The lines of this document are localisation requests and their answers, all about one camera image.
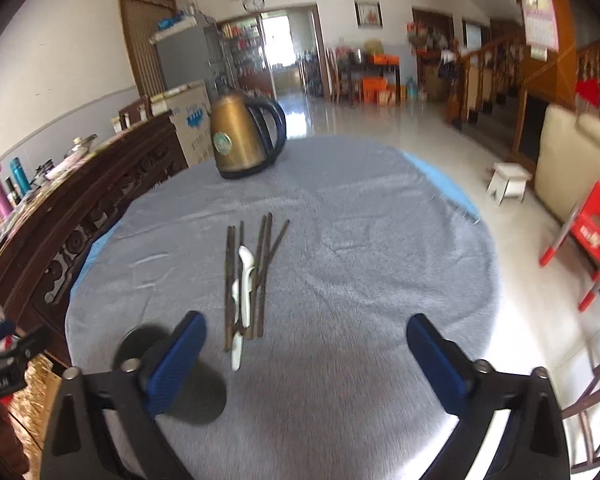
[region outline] refrigerator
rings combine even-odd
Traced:
[[[201,12],[154,35],[154,43],[167,88],[203,80],[209,100],[218,86],[235,84],[231,52],[220,40],[216,20]]]

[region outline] white spoon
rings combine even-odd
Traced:
[[[234,323],[238,323],[238,280],[235,280],[231,285],[231,297],[234,298],[235,303],[235,320]],[[240,363],[242,362],[242,335],[240,332],[234,334],[234,341],[231,346],[231,370],[237,372],[240,369]]]
[[[251,251],[244,245],[238,248],[238,256],[242,261],[242,326],[248,328],[251,325],[251,287],[253,286],[253,269],[255,258]]]

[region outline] calendar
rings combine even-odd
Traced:
[[[521,0],[525,18],[526,43],[559,50],[558,25],[553,0]]]

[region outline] chopsticks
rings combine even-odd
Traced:
[[[235,245],[235,226],[227,227],[226,251],[224,258],[224,351],[232,349],[232,343],[236,332],[242,334],[246,339],[263,337],[264,335],[264,313],[265,298],[267,291],[267,271],[273,257],[285,236],[291,220],[287,219],[271,245],[271,231],[273,228],[273,213],[262,217],[260,231],[258,233],[258,245],[254,258],[253,285],[250,294],[251,323],[247,328],[242,324],[242,261],[238,256],[237,266],[235,259],[237,250],[244,245],[244,222],[240,221],[238,228],[238,247]],[[237,304],[232,297],[232,286],[238,273],[238,298]]]
[[[268,216],[267,215],[263,215],[262,216],[262,221],[260,222],[260,233],[258,234],[258,245],[256,247],[256,260],[255,260],[254,270],[253,270],[253,272],[255,273],[256,276],[260,272],[259,269],[260,269],[260,261],[262,259],[262,244],[264,242],[264,232],[266,230],[267,222],[268,222]],[[253,326],[255,325],[255,320],[256,320],[256,297],[257,297],[257,291],[258,291],[258,287],[257,286],[254,286],[251,289],[251,301],[250,301],[250,306],[251,306],[251,324],[249,325],[249,327],[247,329],[247,333],[246,333],[246,338],[247,339],[253,339]]]
[[[264,303],[267,295],[267,280],[266,280],[266,271],[267,265],[269,263],[269,251],[271,247],[271,227],[273,224],[273,215],[269,213],[267,215],[267,227],[265,229],[264,234],[264,265],[262,266],[262,270],[258,273],[255,280],[255,289],[258,290],[258,279],[262,282],[262,277],[264,275],[264,281],[262,282],[262,286],[260,287],[260,304],[258,306],[258,337],[262,337],[264,335]]]
[[[226,229],[226,254],[224,258],[224,351],[231,349],[234,340],[235,306],[231,297],[231,285],[234,282],[235,226]]]

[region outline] gold kettle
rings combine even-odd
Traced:
[[[276,123],[275,146],[263,111]],[[268,98],[231,92],[211,106],[211,140],[216,166],[224,178],[258,173],[273,164],[286,142],[286,119],[280,105]]]

